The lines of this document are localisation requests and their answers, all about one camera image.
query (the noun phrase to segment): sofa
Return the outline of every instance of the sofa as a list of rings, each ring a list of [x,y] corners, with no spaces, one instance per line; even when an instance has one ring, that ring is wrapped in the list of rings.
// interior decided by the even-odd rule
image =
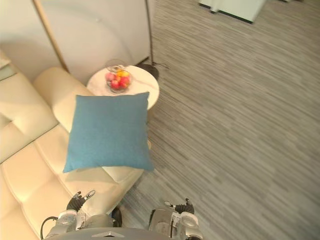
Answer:
[[[1,64],[0,76],[8,68],[11,75],[0,80],[0,239],[40,239],[44,219],[58,216],[78,191],[96,191],[82,207],[88,217],[109,214],[142,169],[95,167],[63,173],[75,96],[93,94],[58,67],[31,83],[10,61]],[[46,222],[44,236],[54,224]]]

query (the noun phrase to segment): cushion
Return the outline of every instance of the cushion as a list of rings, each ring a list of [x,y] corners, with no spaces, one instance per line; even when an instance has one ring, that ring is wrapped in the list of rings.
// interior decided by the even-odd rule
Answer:
[[[0,50],[0,81],[7,79],[16,74],[14,66],[11,64],[10,59]]]
[[[63,172],[103,166],[153,170],[147,143],[148,96],[77,95]]]
[[[0,81],[0,163],[58,124],[20,72]]]

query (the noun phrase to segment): white marble tabletop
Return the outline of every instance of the white marble tabletop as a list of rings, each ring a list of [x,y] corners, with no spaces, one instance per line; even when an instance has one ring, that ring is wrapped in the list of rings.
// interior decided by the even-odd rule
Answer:
[[[125,68],[132,76],[132,83],[123,93],[114,93],[107,86],[105,79],[108,69],[104,68],[96,72],[89,80],[87,88],[97,96],[120,96],[120,95],[135,95],[139,93],[149,92],[148,110],[155,105],[159,97],[159,85],[157,80],[146,70],[136,66],[128,66]]]

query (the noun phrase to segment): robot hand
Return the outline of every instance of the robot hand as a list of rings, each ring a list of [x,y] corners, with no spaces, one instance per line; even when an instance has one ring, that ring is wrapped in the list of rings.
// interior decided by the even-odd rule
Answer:
[[[66,206],[67,210],[75,210],[79,211],[80,208],[84,205],[84,203],[91,198],[96,193],[95,190],[90,191],[84,197],[81,196],[81,191],[78,191],[69,201],[68,205]]]
[[[185,199],[186,203],[185,204],[180,204],[180,205],[174,205],[169,201],[164,201],[164,204],[172,209],[174,209],[175,211],[177,211],[179,214],[181,214],[182,212],[187,212],[187,213],[191,213],[191,214],[195,214],[195,208],[192,204],[192,202],[186,198]]]

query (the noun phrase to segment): white wall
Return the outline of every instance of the white wall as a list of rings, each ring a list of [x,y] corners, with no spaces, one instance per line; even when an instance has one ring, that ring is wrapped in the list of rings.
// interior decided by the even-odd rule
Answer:
[[[70,72],[86,83],[111,59],[135,65],[149,55],[144,0],[42,0]]]
[[[31,80],[60,66],[32,0],[0,0],[0,48]]]
[[[110,59],[136,64],[149,55],[144,0],[41,2],[71,74],[83,83]],[[60,65],[32,0],[0,0],[0,47],[31,79]]]

